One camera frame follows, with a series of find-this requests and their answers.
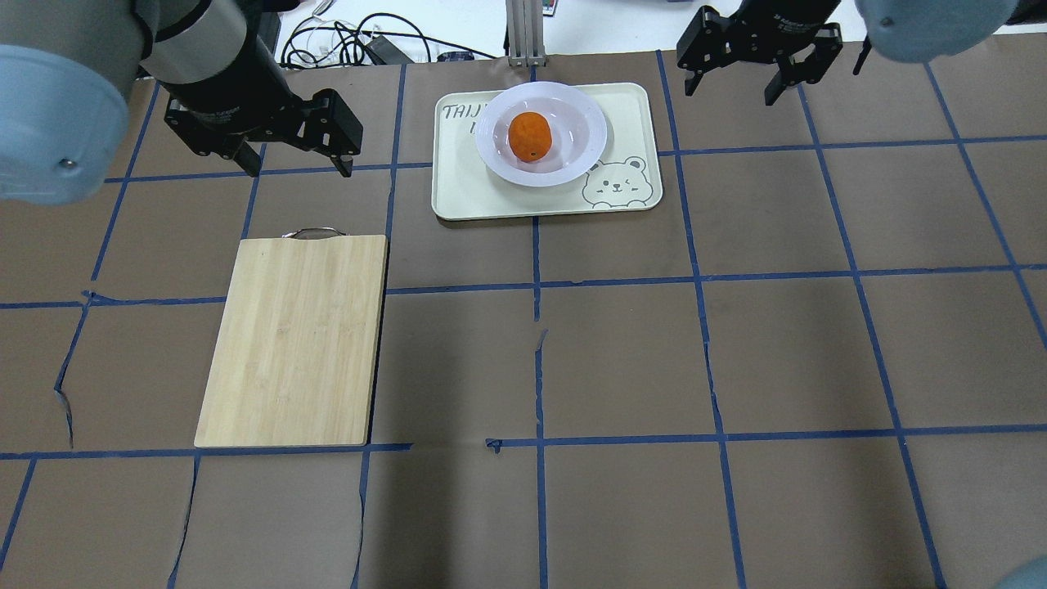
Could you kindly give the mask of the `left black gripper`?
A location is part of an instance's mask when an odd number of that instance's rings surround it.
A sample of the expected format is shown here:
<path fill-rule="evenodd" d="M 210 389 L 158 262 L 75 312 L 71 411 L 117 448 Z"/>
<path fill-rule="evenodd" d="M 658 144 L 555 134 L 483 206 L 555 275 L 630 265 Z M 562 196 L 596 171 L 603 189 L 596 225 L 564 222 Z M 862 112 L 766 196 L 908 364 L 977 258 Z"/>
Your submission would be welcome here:
<path fill-rule="evenodd" d="M 328 157 L 343 178 L 362 153 L 364 129 L 332 88 L 302 98 L 290 90 L 268 49 L 242 49 L 213 77 L 161 81 L 164 122 L 191 152 L 232 161 L 251 178 L 262 168 L 250 142 L 283 142 Z"/>

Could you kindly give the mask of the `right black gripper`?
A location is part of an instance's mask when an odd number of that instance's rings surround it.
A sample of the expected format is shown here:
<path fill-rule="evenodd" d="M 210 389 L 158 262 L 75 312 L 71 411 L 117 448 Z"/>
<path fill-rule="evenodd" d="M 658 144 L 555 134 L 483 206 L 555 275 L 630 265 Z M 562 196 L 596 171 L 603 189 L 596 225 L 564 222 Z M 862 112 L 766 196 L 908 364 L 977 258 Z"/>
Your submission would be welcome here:
<path fill-rule="evenodd" d="M 684 93 L 692 97 L 712 70 L 736 62 L 776 63 L 764 88 L 764 104 L 800 83 L 818 83 L 843 49 L 840 25 L 830 17 L 840 1 L 744 1 L 729 18 L 700 7 L 676 44 L 676 66 L 685 71 Z M 812 52 L 797 62 L 801 50 Z"/>

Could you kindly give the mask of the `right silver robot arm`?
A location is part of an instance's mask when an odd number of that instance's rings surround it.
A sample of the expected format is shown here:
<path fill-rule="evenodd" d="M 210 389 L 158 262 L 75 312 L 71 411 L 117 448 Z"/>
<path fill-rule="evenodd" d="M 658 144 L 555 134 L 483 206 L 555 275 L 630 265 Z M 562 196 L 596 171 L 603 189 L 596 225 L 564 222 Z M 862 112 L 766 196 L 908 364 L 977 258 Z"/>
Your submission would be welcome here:
<path fill-rule="evenodd" d="M 866 33 L 852 73 L 871 52 L 898 63 L 927 63 L 978 45 L 998 29 L 1043 24 L 1043 1 L 856 1 Z M 687 74 L 685 95 L 703 76 L 738 62 L 775 65 L 764 88 L 774 105 L 800 83 L 819 83 L 843 49 L 840 24 L 830 17 L 838 1 L 743 1 L 723 16 L 703 5 L 676 45 L 677 66 Z"/>

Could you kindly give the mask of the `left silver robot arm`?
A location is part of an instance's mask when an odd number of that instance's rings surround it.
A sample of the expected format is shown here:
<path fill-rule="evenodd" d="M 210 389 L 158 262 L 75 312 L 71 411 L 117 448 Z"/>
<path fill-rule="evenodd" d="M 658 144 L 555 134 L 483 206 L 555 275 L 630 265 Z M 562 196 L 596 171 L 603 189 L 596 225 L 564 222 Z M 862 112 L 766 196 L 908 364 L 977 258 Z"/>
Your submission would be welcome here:
<path fill-rule="evenodd" d="M 236 1 L 4 1 L 2 198 L 66 205 L 97 191 L 139 71 L 168 89 L 164 118 L 191 151 L 252 178 L 262 142 L 319 153 L 344 178 L 362 153 L 343 98 L 292 93 Z"/>

